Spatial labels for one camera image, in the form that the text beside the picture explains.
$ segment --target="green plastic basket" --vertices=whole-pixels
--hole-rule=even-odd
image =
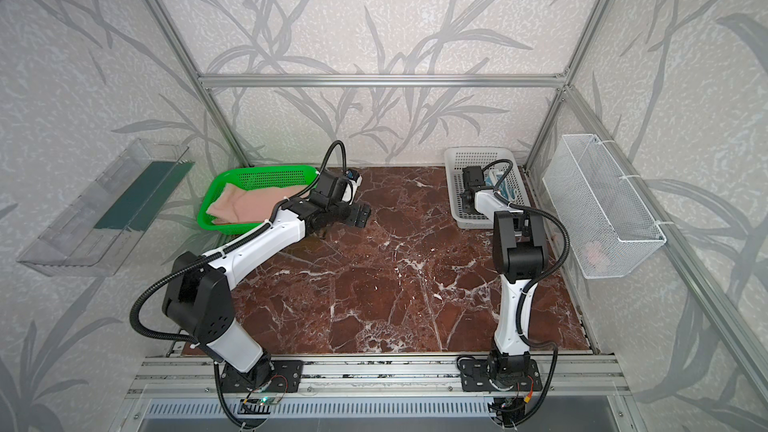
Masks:
[[[255,190],[265,187],[308,186],[317,176],[317,170],[312,166],[264,166],[249,168],[233,168],[219,174],[208,187],[203,199],[200,212],[197,213],[197,224],[206,230],[217,230],[226,235],[245,234],[261,224],[214,224],[214,216],[205,213],[208,207],[221,196],[226,184],[235,184],[243,190]]]

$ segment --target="marble surface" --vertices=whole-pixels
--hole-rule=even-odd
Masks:
[[[363,168],[363,229],[336,225],[258,267],[237,319],[273,354],[489,350],[500,279],[490,230],[461,230],[445,169]],[[588,349],[559,273],[533,299],[530,337]]]

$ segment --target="folded towel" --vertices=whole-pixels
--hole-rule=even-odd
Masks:
[[[214,224],[250,224],[264,222],[272,209],[285,197],[291,197],[306,186],[266,187],[243,190],[235,184],[226,184],[221,196],[206,212],[215,216]]]

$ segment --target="metal vent grille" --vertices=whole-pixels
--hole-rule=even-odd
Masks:
[[[488,417],[485,398],[287,398],[262,406],[270,418]],[[227,400],[235,413],[238,400]],[[152,399],[145,419],[222,418],[216,399]]]
[[[227,400],[232,412],[236,412],[238,400]],[[144,418],[147,419],[214,419],[224,416],[217,399],[152,399]]]

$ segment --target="leaf pattern wallpaper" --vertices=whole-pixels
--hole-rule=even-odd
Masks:
[[[0,430],[106,430],[140,362],[168,346],[130,330],[130,305],[178,251],[216,239],[194,217],[232,159],[140,0],[0,0],[0,43]],[[137,137],[186,144],[196,165],[120,271],[17,264]]]
[[[163,0],[206,73],[556,73],[594,0]],[[450,146],[524,160],[554,92],[214,90],[254,163],[442,162]]]
[[[616,0],[576,79],[763,345],[766,24],[765,0]],[[582,131],[566,107],[535,177],[561,134]],[[568,276],[649,428],[768,430],[768,411],[665,254],[622,279],[585,281],[573,263]]]

